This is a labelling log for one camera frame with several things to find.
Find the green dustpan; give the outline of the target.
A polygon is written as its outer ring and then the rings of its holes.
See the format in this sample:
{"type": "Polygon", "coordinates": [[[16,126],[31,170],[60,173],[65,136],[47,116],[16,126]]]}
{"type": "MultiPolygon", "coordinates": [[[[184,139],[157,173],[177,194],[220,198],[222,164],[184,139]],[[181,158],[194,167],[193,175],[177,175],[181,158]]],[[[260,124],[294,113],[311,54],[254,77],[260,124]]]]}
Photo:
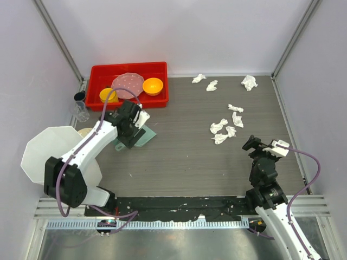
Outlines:
{"type": "MultiPolygon", "coordinates": [[[[134,147],[136,148],[141,148],[145,146],[151,139],[153,139],[157,135],[157,133],[155,133],[152,129],[150,129],[146,125],[144,125],[142,129],[145,130],[145,134],[135,143],[134,147]]],[[[123,143],[121,143],[117,139],[115,139],[113,143],[115,145],[116,151],[121,151],[122,149],[126,147],[123,143]]]]}

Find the paper scrap cluster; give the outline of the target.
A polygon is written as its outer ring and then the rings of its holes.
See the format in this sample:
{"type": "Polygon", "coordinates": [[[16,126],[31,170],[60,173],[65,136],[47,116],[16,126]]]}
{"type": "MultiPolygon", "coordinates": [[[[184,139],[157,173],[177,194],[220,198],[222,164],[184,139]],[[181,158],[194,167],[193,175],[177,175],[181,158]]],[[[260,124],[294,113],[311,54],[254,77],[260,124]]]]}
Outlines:
{"type": "Polygon", "coordinates": [[[227,138],[229,138],[228,134],[215,134],[212,140],[214,144],[219,145],[223,143],[227,138]]]}
{"type": "Polygon", "coordinates": [[[227,134],[228,134],[229,138],[236,137],[237,130],[235,129],[235,127],[226,126],[226,131],[227,131],[227,134]]]}
{"type": "Polygon", "coordinates": [[[220,131],[227,124],[228,124],[227,119],[221,119],[221,121],[219,123],[212,123],[210,125],[210,131],[212,134],[216,134],[218,131],[220,131]]]}

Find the paper scrap cluster bottom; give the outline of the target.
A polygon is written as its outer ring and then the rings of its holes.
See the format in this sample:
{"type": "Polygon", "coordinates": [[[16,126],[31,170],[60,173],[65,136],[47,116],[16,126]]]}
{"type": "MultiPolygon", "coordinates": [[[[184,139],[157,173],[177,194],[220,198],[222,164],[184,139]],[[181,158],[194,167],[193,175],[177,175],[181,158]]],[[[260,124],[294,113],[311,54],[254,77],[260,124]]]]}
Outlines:
{"type": "Polygon", "coordinates": [[[215,134],[212,140],[214,144],[219,145],[223,143],[227,138],[229,138],[228,134],[215,134]]]}

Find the translucent white bin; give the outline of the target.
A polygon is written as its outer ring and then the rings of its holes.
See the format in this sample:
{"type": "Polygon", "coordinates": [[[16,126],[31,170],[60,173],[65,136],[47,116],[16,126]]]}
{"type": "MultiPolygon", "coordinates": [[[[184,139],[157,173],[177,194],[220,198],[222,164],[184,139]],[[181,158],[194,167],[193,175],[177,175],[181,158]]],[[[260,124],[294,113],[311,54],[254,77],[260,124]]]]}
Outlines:
{"type": "Polygon", "coordinates": [[[21,168],[33,183],[43,185],[46,161],[62,157],[79,147],[82,140],[83,136],[72,126],[48,127],[27,143],[21,168]]]}

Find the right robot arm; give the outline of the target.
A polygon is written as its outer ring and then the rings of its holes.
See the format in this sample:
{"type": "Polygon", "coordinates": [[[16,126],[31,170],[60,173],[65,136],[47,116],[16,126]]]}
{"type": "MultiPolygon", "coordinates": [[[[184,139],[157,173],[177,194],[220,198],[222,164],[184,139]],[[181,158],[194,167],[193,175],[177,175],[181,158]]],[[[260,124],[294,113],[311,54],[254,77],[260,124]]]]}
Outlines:
{"type": "Polygon", "coordinates": [[[274,139],[266,145],[261,139],[251,135],[242,149],[248,151],[251,148],[254,151],[248,155],[253,159],[249,182],[253,188],[246,192],[246,210],[252,214],[257,213],[265,221],[283,259],[322,259],[304,235],[291,210],[296,197],[309,188],[320,175],[319,160],[311,154],[292,148],[289,143],[280,139],[274,139]],[[313,180],[288,199],[277,182],[275,164],[290,151],[313,159],[317,164],[317,173],[313,180]]]}

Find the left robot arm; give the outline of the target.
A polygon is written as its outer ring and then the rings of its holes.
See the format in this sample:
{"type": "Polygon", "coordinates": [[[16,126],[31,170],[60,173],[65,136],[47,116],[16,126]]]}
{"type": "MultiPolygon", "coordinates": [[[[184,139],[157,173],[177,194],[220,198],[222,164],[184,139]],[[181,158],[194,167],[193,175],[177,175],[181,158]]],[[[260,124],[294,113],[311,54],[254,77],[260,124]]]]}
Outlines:
{"type": "Polygon", "coordinates": [[[71,208],[93,205],[103,216],[110,216],[115,211],[115,194],[99,187],[99,181],[87,175],[88,168],[114,140],[132,148],[145,134],[143,126],[149,118],[140,105],[129,100],[113,112],[104,110],[92,130],[74,148],[46,161],[44,193],[55,198],[59,205],[71,208]]]}

